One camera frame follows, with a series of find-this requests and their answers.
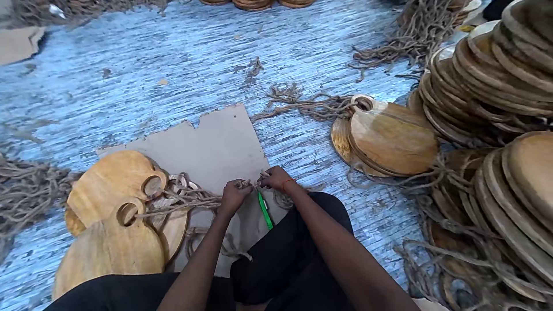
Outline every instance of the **stack of wooden boards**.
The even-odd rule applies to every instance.
[[[478,26],[455,50],[439,50],[408,105],[437,133],[466,147],[501,147],[551,129],[553,2],[525,0]]]
[[[274,0],[200,0],[203,4],[220,6],[226,3],[234,3],[239,9],[245,11],[262,11],[270,8]],[[279,3],[289,8],[305,8],[312,5],[315,0],[279,0]]]
[[[438,145],[423,117],[366,95],[353,96],[351,104],[352,117],[337,118],[331,130],[332,144],[348,165],[375,177],[405,177],[428,170]]]
[[[184,239],[187,210],[140,215],[175,203],[163,195],[168,184],[179,193],[170,181],[141,153],[120,151],[100,159],[74,183],[65,218],[76,240],[56,272],[53,299],[107,274],[163,272]]]
[[[466,253],[489,262],[514,267],[512,274],[538,286],[553,287],[553,133],[526,133],[504,148],[464,149],[448,154],[447,167],[470,180],[468,189],[444,178],[432,190],[434,203],[442,215],[458,224],[473,226],[492,237],[497,253],[482,245],[469,245],[461,235],[435,224],[434,242],[444,236],[453,242],[434,243],[451,251]],[[478,267],[464,262],[448,263],[459,274],[479,273]],[[514,292],[545,302],[544,295],[504,273],[498,277]],[[475,292],[480,291],[472,284]]]
[[[461,25],[465,19],[467,19],[469,13],[473,12],[474,10],[478,9],[482,5],[482,0],[471,0],[467,3],[464,7],[458,7],[455,5],[454,2],[451,3],[447,8],[451,11],[457,11],[459,10],[459,13],[453,20],[453,27],[457,27]]]

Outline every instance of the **scrap of cardboard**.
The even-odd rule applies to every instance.
[[[269,168],[246,108],[241,104],[200,117],[198,128],[183,122],[144,139],[99,149],[96,153],[103,157],[125,149],[143,153],[169,174],[187,172],[194,183],[218,195],[223,194],[228,181],[242,178],[254,182],[262,170]],[[272,190],[261,189],[261,192],[273,221],[279,222],[286,211],[277,207]],[[194,210],[188,226],[209,227],[211,219],[211,212]],[[267,224],[254,191],[231,220],[227,233],[232,235],[240,250],[247,251],[267,232]],[[220,255],[215,275],[229,277],[230,265],[234,260],[236,258]],[[182,247],[168,271],[180,272],[186,263]]]
[[[0,65],[27,59],[38,52],[45,27],[0,30]]]

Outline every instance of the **blue painted floor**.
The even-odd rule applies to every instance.
[[[0,67],[0,151],[9,157],[47,160],[85,170],[95,148],[129,142],[225,105],[242,102],[260,112],[274,84],[296,82],[306,96],[364,93],[394,101],[412,80],[406,62],[367,72],[346,66],[352,46],[381,43],[400,10],[388,0],[317,0],[311,7],[275,5],[262,12],[170,3],[154,9],[108,13],[68,31],[50,27],[40,54]],[[264,66],[247,78],[258,56]],[[36,65],[29,72],[27,64]],[[109,77],[103,70],[109,69]],[[167,85],[159,85],[166,79]],[[392,250],[405,238],[421,239],[413,201],[396,189],[353,188],[347,166],[332,149],[331,122],[297,112],[254,124],[271,165],[283,166],[305,185],[346,205],[356,237],[405,288],[402,261]],[[0,266],[0,309],[42,310],[50,302],[54,273],[73,238],[62,210],[16,237]]]

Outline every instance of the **cutting board handle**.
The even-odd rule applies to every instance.
[[[374,98],[368,95],[357,94],[351,97],[350,103],[352,105],[351,108],[353,112],[358,112],[372,110],[372,108],[376,104],[376,101],[374,100]]]
[[[130,196],[123,199],[116,205],[109,219],[118,223],[118,225],[123,228],[129,228],[131,226],[144,226],[145,218],[135,217],[136,214],[144,213],[146,213],[144,201]]]
[[[156,193],[148,195],[144,190],[144,187],[146,186],[148,181],[150,181],[151,178],[155,178],[155,177],[158,177],[159,179],[161,179],[161,185],[159,187],[159,190]],[[144,178],[144,182],[140,187],[142,193],[145,196],[145,200],[146,201],[153,200],[154,198],[157,198],[158,196],[160,196],[163,193],[163,190],[165,190],[165,188],[167,187],[167,182],[168,182],[168,178],[164,172],[160,170],[152,170],[151,172],[149,172],[149,175],[146,178]]]

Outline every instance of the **handle hole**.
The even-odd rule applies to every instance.
[[[153,198],[158,196],[163,191],[161,184],[161,178],[152,176],[146,180],[142,190],[149,198]]]
[[[123,204],[117,210],[117,222],[123,227],[129,227],[136,221],[138,207],[132,203]]]

